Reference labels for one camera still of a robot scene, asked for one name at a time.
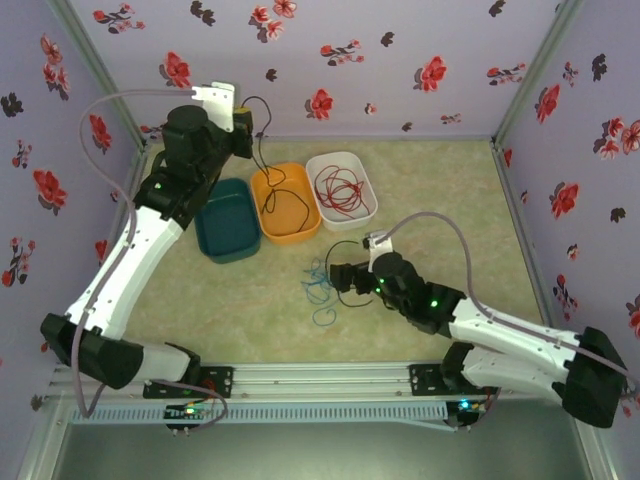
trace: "teal bin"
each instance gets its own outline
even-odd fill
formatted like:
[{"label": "teal bin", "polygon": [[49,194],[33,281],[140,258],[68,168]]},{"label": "teal bin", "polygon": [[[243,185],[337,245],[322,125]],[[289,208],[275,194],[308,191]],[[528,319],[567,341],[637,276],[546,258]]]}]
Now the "teal bin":
[{"label": "teal bin", "polygon": [[194,218],[200,251],[215,263],[230,263],[260,250],[262,232],[247,183],[220,180]]}]

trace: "white bin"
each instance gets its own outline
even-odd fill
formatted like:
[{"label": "white bin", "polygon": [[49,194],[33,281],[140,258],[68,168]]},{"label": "white bin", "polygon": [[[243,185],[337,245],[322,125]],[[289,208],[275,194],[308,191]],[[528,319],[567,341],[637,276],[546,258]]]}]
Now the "white bin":
[{"label": "white bin", "polygon": [[[340,168],[348,168],[351,170],[358,181],[363,182],[362,190],[361,190],[361,198],[362,201],[369,208],[369,212],[364,207],[364,205],[360,205],[357,209],[352,212],[349,212],[349,215],[353,217],[353,219],[348,216],[334,210],[333,208],[327,208],[322,206],[318,196],[315,191],[314,181],[316,177],[322,172],[322,170],[329,165],[336,165]],[[350,152],[334,152],[327,153],[326,155],[318,155],[317,157],[313,157],[311,160],[307,162],[307,177],[309,177],[309,183],[311,184],[311,190],[313,190],[313,198],[318,206],[318,210],[320,210],[320,216],[322,217],[322,223],[324,226],[331,231],[339,232],[343,230],[350,230],[352,228],[363,227],[367,223],[371,221],[373,216],[378,211],[378,199],[373,193],[373,188],[371,187],[371,182],[369,182],[369,178],[367,177],[366,172],[364,171],[364,167],[362,166],[362,162],[360,159]],[[321,177],[318,178],[318,186],[322,185],[322,181],[331,173],[331,171],[327,170],[322,174]]]}]

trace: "red wire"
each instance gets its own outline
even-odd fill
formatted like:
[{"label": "red wire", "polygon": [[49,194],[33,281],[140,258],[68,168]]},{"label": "red wire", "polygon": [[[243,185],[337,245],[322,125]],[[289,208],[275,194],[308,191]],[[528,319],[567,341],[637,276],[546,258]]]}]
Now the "red wire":
[{"label": "red wire", "polygon": [[[318,187],[318,179],[327,169],[330,168],[333,170],[320,182],[320,187]],[[344,178],[349,175],[351,175],[352,180]],[[341,168],[337,165],[328,165],[324,167],[313,180],[313,188],[320,205],[325,208],[335,210],[352,220],[354,217],[349,215],[349,213],[356,211],[361,206],[367,210],[367,215],[371,214],[371,210],[369,210],[367,204],[362,200],[363,185],[364,181],[358,180],[358,177],[353,173],[353,170],[349,168]],[[344,192],[344,195],[346,196],[337,196],[340,192]]]}]

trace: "orange bin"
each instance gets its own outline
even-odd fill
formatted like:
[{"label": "orange bin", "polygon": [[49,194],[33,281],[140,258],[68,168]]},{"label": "orange bin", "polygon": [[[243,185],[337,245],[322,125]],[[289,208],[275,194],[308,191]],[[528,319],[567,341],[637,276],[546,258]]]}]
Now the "orange bin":
[{"label": "orange bin", "polygon": [[282,163],[269,168],[268,179],[257,171],[250,183],[260,228],[273,243],[292,245],[318,232],[322,218],[304,166]]}]

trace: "purple wall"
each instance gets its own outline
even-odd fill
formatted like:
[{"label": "purple wall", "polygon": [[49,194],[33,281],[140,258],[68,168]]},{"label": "purple wall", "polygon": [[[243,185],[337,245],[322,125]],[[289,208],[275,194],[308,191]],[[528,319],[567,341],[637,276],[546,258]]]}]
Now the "purple wall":
[{"label": "purple wall", "polygon": [[[629,14],[636,7],[585,2],[504,146],[539,267],[557,297],[557,326],[602,329],[638,375],[640,62]],[[625,402],[603,434],[619,478],[637,478],[640,402]]]},{"label": "purple wall", "polygon": [[[559,0],[501,8],[495,0],[132,0],[122,10],[119,0],[70,3],[120,89],[228,81],[240,98],[270,103],[274,136],[489,136]],[[252,20],[256,5],[265,8]],[[169,52],[179,60],[166,62]],[[180,102],[130,105],[140,125],[157,126]],[[264,108],[255,111],[263,125]]]},{"label": "purple wall", "polygon": [[[40,323],[64,313],[96,273],[95,245],[109,235],[116,203],[77,140],[80,113],[100,92],[52,12],[38,0],[6,2],[0,42],[0,478],[8,479],[37,419],[32,398],[55,364]],[[91,140],[93,154],[124,180],[134,143],[108,109],[94,113],[105,153]]]}]

